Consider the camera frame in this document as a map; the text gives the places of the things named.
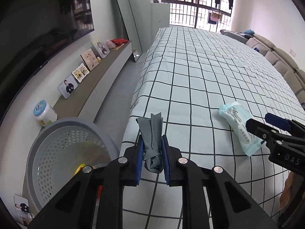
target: light blue package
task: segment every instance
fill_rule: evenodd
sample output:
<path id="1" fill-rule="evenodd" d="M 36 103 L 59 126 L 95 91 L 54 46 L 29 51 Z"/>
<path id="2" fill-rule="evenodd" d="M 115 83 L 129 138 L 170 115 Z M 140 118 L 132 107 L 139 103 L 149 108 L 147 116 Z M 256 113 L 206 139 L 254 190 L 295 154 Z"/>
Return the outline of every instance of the light blue package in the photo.
<path id="1" fill-rule="evenodd" d="M 260 149 L 262 140 L 246 129 L 246 122 L 248 119 L 253 119 L 253 115 L 241 104 L 233 102 L 222 105 L 219 108 L 219 114 L 228 121 L 247 156 L 250 157 Z"/>

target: gray plastic basket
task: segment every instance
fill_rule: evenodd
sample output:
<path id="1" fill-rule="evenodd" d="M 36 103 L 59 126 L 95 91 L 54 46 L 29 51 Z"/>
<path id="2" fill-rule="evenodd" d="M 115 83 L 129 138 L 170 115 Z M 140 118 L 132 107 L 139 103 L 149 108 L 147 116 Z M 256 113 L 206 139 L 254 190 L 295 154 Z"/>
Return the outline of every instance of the gray plastic basket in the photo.
<path id="1" fill-rule="evenodd" d="M 80 118 L 52 123 L 37 136 L 26 164 L 28 191 L 36 210 L 73 177 L 80 164 L 101 167 L 118 156 L 116 145 L 94 123 Z"/>

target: pink item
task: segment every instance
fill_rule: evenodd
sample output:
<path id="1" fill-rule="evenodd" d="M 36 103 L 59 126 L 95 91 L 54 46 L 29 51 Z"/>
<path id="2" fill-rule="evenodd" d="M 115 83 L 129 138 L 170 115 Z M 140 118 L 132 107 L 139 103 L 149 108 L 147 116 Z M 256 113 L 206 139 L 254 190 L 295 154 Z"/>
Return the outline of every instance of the pink item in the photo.
<path id="1" fill-rule="evenodd" d="M 105 42 L 105 45 L 106 45 L 109 49 L 113 49 L 113 48 L 116 47 L 116 44 L 113 43 L 111 40 L 107 40 L 107 41 Z"/>

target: tile floor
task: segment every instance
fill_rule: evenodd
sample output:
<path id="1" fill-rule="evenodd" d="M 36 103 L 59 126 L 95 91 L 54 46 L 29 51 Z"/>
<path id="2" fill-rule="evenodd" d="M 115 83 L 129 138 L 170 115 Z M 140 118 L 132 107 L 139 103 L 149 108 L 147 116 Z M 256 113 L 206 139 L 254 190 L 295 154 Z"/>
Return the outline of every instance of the tile floor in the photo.
<path id="1" fill-rule="evenodd" d="M 122 139 L 130 116 L 132 96 L 135 92 L 146 54 L 137 62 L 132 58 L 126 62 L 112 84 L 94 120 L 100 128 L 121 148 Z"/>

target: bed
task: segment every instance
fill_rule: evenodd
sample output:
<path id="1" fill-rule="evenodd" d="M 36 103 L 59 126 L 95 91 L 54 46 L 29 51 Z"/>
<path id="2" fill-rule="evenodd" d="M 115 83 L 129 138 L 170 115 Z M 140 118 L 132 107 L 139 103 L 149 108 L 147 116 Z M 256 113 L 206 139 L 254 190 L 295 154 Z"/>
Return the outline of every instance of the bed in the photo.
<path id="1" fill-rule="evenodd" d="M 266 146 L 252 157 L 244 154 L 218 113 L 219 106 L 233 101 L 264 123 L 268 112 L 305 122 L 290 87 L 258 52 L 205 30 L 160 29 L 147 51 L 120 155 L 138 139 L 136 118 L 161 112 L 169 145 L 199 166 L 222 166 L 277 221 L 289 172 L 268 161 Z M 124 190 L 124 228 L 182 228 L 181 194 L 181 187 L 165 184 L 164 173 L 142 168 L 140 185 Z"/>

